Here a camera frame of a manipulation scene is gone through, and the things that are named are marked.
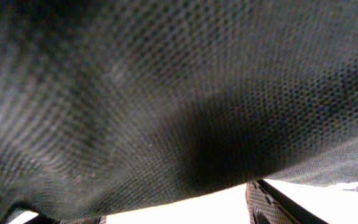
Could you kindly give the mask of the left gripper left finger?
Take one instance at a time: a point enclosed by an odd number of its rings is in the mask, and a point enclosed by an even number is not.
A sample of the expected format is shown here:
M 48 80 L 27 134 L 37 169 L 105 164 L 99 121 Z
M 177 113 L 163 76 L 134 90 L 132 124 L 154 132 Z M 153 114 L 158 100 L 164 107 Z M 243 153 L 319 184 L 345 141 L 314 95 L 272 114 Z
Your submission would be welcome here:
M 75 220 L 55 220 L 45 216 L 37 216 L 24 224 L 107 224 L 106 216 L 97 218 L 81 218 Z

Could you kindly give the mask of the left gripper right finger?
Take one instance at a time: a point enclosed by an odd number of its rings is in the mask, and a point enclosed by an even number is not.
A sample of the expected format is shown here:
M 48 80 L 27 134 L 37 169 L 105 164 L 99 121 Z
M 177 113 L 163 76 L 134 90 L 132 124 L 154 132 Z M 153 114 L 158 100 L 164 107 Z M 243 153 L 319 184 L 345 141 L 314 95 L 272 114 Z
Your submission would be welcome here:
M 245 198 L 251 224 L 327 224 L 265 180 L 248 182 Z

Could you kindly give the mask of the black sports shirt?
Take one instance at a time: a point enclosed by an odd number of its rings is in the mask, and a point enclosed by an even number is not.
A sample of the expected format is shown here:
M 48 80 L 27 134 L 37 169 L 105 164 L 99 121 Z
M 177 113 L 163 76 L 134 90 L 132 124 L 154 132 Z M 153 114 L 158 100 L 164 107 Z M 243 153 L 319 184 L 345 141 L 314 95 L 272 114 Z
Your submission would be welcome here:
M 264 177 L 358 191 L 358 1 L 0 1 L 0 223 Z

